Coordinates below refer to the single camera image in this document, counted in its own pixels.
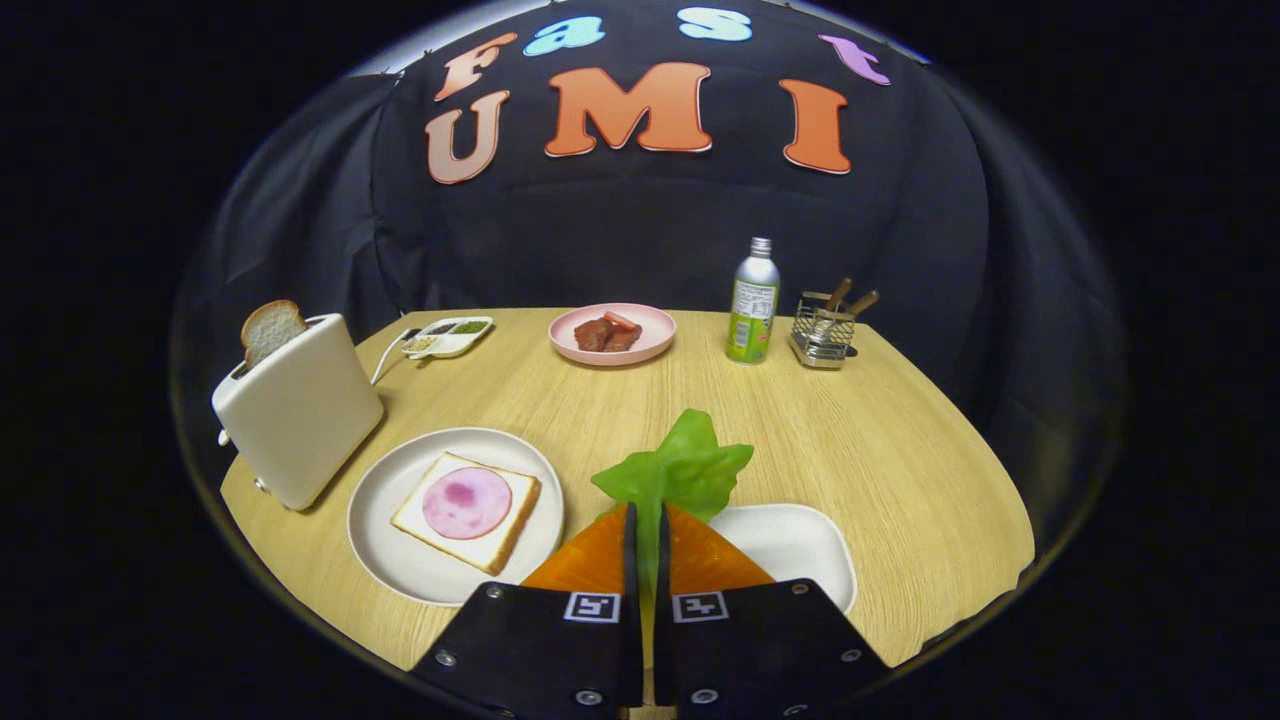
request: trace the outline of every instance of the round table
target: round table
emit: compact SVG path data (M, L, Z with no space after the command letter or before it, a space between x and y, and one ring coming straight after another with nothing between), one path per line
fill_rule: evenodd
M411 669L456 609L415 602L361 566L347 507L365 471L404 441L452 427L518 436L556 468L563 538L613 501L590 483L628 454L652 450L687 407L710 414L721 443L755 446L731 505L790 502L844 532L858 578L849 620L893 667L1015 588L1034 557L1027 510L1009 474L964 415L873 328L836 370L801 366L778 318L758 366L724 356L722 313L672 311L675 343L625 368L561 357L547 328L566 309L411 313L357 347L366 373L399 333L483 314L494 328L453 359L388 357L375 389L383 420L302 512L260 492L237 457L221 497L266 569L302 605L374 656ZM632 717L669 717L644 708Z

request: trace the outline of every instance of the bottle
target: bottle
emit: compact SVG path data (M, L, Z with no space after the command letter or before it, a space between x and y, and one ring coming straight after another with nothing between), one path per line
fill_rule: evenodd
M735 363L756 365L769 351L769 332L782 290L782 275L769 259L772 247L768 238L753 237L751 254L733 275L727 351Z

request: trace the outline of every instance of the power cord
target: power cord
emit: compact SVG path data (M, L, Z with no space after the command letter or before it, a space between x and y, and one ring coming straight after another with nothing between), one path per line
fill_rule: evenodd
M387 346L387 352L383 352L383 359L378 361L378 368L374 370L374 379L369 380L369 384L371 386L378 384L378 377L383 374L383 365L387 363L387 356L392 354L392 350L396 350L396 346L404 342L410 337L417 334L417 332L421 329L422 328L410 328L402 332L401 334L396 336L396 340L393 340L392 343Z

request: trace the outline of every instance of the toaster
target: toaster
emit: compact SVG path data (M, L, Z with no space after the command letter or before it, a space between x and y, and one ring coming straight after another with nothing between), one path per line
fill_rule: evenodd
M212 396L223 432L259 475L259 488L291 510L315 502L383 416L342 315L306 323L252 370L239 364Z

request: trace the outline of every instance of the pink plate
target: pink plate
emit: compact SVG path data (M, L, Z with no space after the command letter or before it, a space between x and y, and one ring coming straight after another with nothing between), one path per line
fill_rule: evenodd
M607 311L617 313L643 327L644 331L640 333L640 338L626 352L589 352L579 350L577 341L573 340L573 328L588 320L595 320ZM671 341L676 337L676 320L662 310L649 307L648 305L604 302L564 313L559 318L556 318L552 327L547 329L547 334L550 336L556 351L570 360L576 360L586 365L632 365L650 357L657 357L671 346Z

